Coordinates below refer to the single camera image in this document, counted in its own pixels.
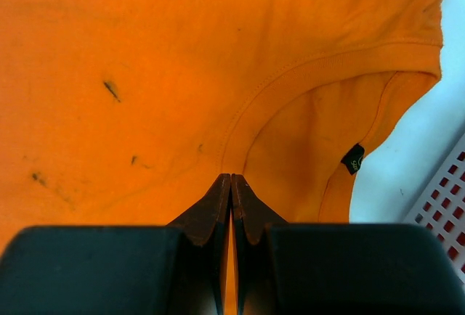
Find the orange t shirt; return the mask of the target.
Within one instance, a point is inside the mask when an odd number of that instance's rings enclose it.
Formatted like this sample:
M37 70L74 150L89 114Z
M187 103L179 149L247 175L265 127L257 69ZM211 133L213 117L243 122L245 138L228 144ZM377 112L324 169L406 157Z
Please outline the orange t shirt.
M441 77L442 0L1 0L1 255L31 226L165 226L222 174L294 224Z

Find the dark red t shirt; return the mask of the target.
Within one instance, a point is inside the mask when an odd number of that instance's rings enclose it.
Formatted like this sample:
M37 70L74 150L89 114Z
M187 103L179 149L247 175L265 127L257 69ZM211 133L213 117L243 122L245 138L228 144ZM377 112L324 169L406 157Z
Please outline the dark red t shirt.
M459 262L464 254L463 151L445 164L433 187L426 191L416 222L433 233L453 262Z

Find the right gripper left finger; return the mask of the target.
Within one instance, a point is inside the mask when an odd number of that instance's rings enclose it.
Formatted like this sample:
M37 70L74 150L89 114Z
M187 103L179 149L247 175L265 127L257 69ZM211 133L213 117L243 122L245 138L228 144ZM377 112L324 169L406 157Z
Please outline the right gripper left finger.
M231 177L165 226L31 226L1 255L3 314L223 314Z

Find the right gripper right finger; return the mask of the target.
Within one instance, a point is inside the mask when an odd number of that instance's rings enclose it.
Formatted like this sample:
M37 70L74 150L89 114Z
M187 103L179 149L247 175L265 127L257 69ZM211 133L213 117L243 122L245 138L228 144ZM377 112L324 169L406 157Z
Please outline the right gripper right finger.
M462 314L432 234L411 224L294 224L231 178L239 314Z

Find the white plastic basket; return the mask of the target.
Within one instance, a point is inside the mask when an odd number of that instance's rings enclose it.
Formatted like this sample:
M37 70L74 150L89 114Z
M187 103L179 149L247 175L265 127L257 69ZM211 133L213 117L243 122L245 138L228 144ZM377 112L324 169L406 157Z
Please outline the white plastic basket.
M460 138L403 221L429 230L464 282L464 138Z

